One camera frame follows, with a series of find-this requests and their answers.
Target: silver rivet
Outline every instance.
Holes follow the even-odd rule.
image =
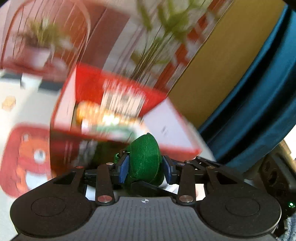
[[[193,197],[192,196],[189,196],[189,195],[183,195],[181,197],[179,197],[179,200],[181,202],[193,202]]]
[[[109,195],[102,195],[98,197],[99,202],[107,203],[112,201],[112,197]]]

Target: plant pot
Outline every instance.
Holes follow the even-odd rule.
[[[20,56],[17,58],[19,65],[32,68],[43,69],[50,55],[50,49],[24,46]]]

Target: cartoon bear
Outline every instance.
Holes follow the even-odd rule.
[[[24,134],[18,153],[16,186],[21,194],[52,179],[48,140]]]

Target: red box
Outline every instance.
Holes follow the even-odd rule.
[[[139,116],[158,142],[162,155],[185,161],[201,152],[183,118],[164,93],[140,86],[122,76],[79,64],[65,82],[51,119],[50,157],[51,166],[57,174],[76,165],[88,165],[87,160],[77,160],[77,156],[84,155],[83,148],[89,143],[98,142],[96,154],[99,156],[95,158],[100,163],[112,161],[114,154],[128,145],[99,135],[83,134],[79,127],[71,124],[75,104],[81,101],[101,104],[107,88],[140,92],[145,96]]]

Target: barcode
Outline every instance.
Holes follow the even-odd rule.
[[[145,96],[142,93],[129,94],[119,91],[105,91],[101,107],[121,115],[137,117],[144,101]]]

